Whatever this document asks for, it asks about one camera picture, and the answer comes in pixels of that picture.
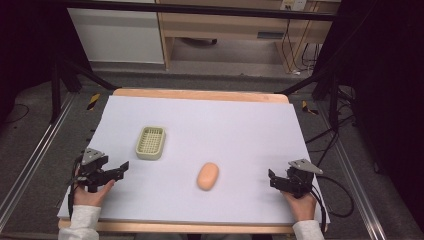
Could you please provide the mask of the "black metal frame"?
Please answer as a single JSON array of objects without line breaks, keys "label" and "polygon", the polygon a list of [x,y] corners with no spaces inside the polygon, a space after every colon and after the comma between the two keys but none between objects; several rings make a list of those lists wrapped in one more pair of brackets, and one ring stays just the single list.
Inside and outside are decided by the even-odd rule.
[{"label": "black metal frame", "polygon": [[[307,11],[288,11],[288,10],[269,10],[253,9],[240,7],[220,7],[220,6],[200,6],[200,5],[178,5],[162,3],[143,3],[143,2],[123,2],[123,1],[97,1],[97,0],[39,0],[48,6],[55,6],[63,9],[84,9],[99,11],[118,11],[126,13],[165,13],[165,14],[183,14],[200,16],[228,16],[236,18],[265,18],[282,20],[301,20],[332,22],[341,19],[341,16],[335,13],[307,12]],[[88,68],[77,64],[74,60],[64,53],[62,45],[57,43],[53,51],[53,62],[67,71],[74,71],[82,74],[91,81],[99,84],[107,90],[116,90],[121,87],[115,86],[102,78],[98,77],[88,70]]]}]

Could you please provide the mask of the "person's left hand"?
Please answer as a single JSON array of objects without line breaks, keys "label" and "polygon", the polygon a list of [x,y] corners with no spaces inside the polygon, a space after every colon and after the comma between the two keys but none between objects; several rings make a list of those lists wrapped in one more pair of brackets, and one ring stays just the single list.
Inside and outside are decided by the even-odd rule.
[{"label": "person's left hand", "polygon": [[100,207],[106,195],[110,192],[114,185],[115,181],[110,180],[98,192],[95,193],[88,192],[83,186],[78,185],[74,192],[74,204]]}]

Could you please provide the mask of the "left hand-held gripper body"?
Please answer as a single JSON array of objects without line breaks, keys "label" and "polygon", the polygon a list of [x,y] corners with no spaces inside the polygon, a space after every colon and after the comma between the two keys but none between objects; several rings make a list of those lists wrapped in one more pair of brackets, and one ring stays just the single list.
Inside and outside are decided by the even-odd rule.
[{"label": "left hand-held gripper body", "polygon": [[111,170],[104,171],[102,166],[108,162],[108,156],[98,150],[87,148],[77,175],[77,182],[87,186],[90,193],[96,193],[99,186],[107,184],[113,179]]}]

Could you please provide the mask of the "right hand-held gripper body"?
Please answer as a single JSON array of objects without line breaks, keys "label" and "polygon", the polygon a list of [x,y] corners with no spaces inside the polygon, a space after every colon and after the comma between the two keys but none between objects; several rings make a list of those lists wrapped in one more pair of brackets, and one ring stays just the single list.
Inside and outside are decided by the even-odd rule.
[{"label": "right hand-held gripper body", "polygon": [[312,191],[312,181],[316,174],[321,175],[323,171],[312,164],[309,160],[299,159],[289,162],[290,167],[286,171],[286,177],[271,180],[270,186],[292,194],[295,198],[301,198]]}]

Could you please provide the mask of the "white cabinet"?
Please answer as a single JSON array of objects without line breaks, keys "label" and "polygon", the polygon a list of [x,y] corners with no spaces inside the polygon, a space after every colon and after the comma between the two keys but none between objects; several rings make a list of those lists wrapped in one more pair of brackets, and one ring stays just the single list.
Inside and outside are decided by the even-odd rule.
[{"label": "white cabinet", "polygon": [[68,12],[89,61],[164,63],[156,13],[73,8]]}]

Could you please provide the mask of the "wooden desk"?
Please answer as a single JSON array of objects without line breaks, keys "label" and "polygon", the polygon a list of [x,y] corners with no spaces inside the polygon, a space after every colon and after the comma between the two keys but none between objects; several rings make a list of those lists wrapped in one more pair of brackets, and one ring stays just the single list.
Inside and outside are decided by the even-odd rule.
[{"label": "wooden desk", "polygon": [[[162,4],[240,7],[281,10],[282,0],[155,0]],[[342,0],[307,0],[303,11],[336,13]],[[165,61],[169,62],[173,40],[236,39],[265,40],[276,44],[284,70],[301,68],[301,55],[308,46],[322,44],[330,30],[327,21],[301,21],[265,18],[236,18],[183,14],[158,15]]]}]

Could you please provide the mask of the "yellow black striped marker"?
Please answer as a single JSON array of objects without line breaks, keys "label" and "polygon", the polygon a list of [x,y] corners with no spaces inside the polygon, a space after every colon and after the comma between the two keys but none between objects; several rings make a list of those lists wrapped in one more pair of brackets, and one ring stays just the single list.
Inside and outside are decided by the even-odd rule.
[{"label": "yellow black striped marker", "polygon": [[310,109],[308,107],[307,101],[305,101],[305,100],[302,100],[302,111],[310,113],[312,115],[319,115],[318,110]]},{"label": "yellow black striped marker", "polygon": [[100,97],[100,93],[93,94],[90,98],[89,104],[87,106],[87,110],[93,110],[94,106],[96,105],[98,99]]}]

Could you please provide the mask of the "aluminium rail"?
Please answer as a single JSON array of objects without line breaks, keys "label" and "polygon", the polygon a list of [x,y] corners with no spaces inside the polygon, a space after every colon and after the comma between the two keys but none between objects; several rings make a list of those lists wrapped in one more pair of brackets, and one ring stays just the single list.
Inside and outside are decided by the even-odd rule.
[{"label": "aluminium rail", "polygon": [[8,191],[5,199],[0,203],[0,233],[4,230],[40,162],[44,158],[66,119],[75,97],[75,93],[66,94],[64,102],[59,104],[59,113],[57,117],[48,124],[43,135],[38,140],[37,145],[32,148],[31,154],[26,160],[24,167],[14,181],[11,189]]},{"label": "aluminium rail", "polygon": [[350,187],[352,197],[361,215],[370,239],[387,240],[385,231],[383,230],[383,227],[374,211],[374,208],[365,192],[363,185],[361,184],[355,170],[353,169],[347,152],[340,139],[336,141],[335,149],[338,162]]}]

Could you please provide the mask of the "orange soap bar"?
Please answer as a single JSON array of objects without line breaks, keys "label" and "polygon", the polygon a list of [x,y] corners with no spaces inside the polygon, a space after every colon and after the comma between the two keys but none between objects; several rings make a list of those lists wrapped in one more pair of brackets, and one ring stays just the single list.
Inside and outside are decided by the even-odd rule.
[{"label": "orange soap bar", "polygon": [[215,185],[219,176],[219,167],[212,162],[205,163],[197,176],[197,186],[204,190],[209,191]]}]

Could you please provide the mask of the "white paper sheet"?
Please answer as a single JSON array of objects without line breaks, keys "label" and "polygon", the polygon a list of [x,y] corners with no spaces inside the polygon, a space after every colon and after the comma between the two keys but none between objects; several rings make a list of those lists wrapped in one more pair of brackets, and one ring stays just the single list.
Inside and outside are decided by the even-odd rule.
[{"label": "white paper sheet", "polygon": [[[158,160],[136,155],[146,126],[165,129]],[[90,146],[108,168],[129,162],[102,205],[101,219],[116,221],[290,224],[268,169],[285,176],[290,161],[309,156],[294,107],[260,102],[112,96]],[[219,176],[204,191],[196,180],[208,162]]]}]

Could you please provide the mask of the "white wall socket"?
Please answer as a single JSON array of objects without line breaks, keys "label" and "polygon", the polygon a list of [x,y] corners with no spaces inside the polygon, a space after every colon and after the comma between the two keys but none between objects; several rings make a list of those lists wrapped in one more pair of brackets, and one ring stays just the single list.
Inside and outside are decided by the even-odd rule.
[{"label": "white wall socket", "polygon": [[303,11],[307,0],[282,0],[280,9],[288,11]]}]

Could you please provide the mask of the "person's right hand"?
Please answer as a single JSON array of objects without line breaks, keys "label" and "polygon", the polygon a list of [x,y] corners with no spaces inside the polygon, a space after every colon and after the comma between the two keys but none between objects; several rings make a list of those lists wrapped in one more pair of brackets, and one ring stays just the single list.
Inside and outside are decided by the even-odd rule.
[{"label": "person's right hand", "polygon": [[295,198],[292,194],[283,192],[288,202],[292,215],[296,222],[314,220],[317,200],[310,193],[301,198]]}]

